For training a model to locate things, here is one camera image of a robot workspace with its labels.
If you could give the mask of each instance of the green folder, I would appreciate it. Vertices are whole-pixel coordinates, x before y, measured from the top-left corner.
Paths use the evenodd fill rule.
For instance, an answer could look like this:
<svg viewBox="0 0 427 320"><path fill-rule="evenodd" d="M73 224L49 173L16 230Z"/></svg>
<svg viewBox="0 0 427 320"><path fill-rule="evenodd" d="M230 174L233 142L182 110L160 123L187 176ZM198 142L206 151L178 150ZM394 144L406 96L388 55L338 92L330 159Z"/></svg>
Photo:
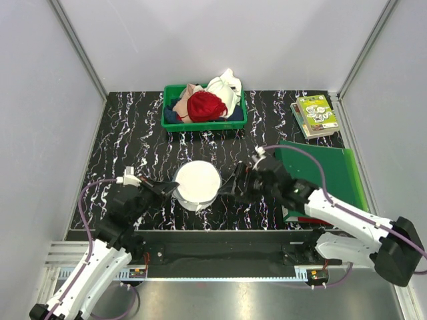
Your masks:
<svg viewBox="0 0 427 320"><path fill-rule="evenodd" d="M369 210L351 149L319 147L287 141L281 141L280 144L300 148L315 157L325 171L326 187L331 195L361 210ZM292 177L322 185L319 169L311 159L289 149L276 149L275 156L283 162ZM289 211L285 219L288 217L304 217L304 215L296 211Z"/></svg>

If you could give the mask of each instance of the white wall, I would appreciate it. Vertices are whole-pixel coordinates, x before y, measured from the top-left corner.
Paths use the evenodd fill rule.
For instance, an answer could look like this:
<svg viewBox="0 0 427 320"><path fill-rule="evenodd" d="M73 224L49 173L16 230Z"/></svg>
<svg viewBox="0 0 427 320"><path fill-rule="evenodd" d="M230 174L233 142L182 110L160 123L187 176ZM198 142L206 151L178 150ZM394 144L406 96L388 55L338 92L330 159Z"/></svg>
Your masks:
<svg viewBox="0 0 427 320"><path fill-rule="evenodd" d="M234 69L246 89L337 91L387 0L61 0L108 91Z"/></svg>
<svg viewBox="0 0 427 320"><path fill-rule="evenodd" d="M344 97L380 214L412 220L425 247L426 12L425 0L399 2ZM427 276L414 276L413 282L427 316Z"/></svg>
<svg viewBox="0 0 427 320"><path fill-rule="evenodd" d="M47 1L0 1L0 318L28 319L102 100Z"/></svg>

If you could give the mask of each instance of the pink cloth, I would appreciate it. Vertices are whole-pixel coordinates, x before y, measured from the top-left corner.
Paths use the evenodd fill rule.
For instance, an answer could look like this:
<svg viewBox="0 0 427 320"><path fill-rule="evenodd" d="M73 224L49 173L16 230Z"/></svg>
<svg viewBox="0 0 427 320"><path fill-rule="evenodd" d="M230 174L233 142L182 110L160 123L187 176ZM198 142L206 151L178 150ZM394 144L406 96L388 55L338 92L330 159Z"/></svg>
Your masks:
<svg viewBox="0 0 427 320"><path fill-rule="evenodd" d="M175 107L173 107L173 109L172 109L179 115L182 122L184 122L184 123L192 123L193 122L193 121L191 121L191 119L188 116L187 101L193 95L194 87L195 87L195 85L192 85L190 83L187 84L187 87L181 93L181 100L179 100L177 102L177 104L175 105Z"/></svg>

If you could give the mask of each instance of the navy blue cloth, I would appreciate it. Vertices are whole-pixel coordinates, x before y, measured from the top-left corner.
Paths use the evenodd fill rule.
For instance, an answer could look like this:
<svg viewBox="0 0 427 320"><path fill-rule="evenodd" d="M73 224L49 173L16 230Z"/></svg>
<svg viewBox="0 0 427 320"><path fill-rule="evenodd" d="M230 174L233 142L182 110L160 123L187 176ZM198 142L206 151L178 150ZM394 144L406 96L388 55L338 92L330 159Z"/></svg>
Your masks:
<svg viewBox="0 0 427 320"><path fill-rule="evenodd" d="M167 105L166 108L163 110L163 114L165 116L166 122L169 124L183 123L181 120L178 119L178 113L172 110L179 100L180 99L172 99L171 104Z"/></svg>
<svg viewBox="0 0 427 320"><path fill-rule="evenodd" d="M236 105L236 107L234 108L233 114L230 115L228 118L218 118L215 119L213 121L243 121L244 117L243 117L243 109L242 106L240 105Z"/></svg>

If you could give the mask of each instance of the round white object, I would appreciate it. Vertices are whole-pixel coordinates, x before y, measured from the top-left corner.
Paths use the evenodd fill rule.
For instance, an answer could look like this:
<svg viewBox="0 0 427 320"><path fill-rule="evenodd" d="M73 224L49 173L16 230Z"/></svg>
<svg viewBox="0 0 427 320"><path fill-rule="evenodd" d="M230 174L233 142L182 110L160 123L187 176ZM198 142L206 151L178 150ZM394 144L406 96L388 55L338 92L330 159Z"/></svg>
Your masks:
<svg viewBox="0 0 427 320"><path fill-rule="evenodd" d="M173 196L190 211L209 207L222 184L218 170L206 161L186 163L176 171L173 180L179 183Z"/></svg>

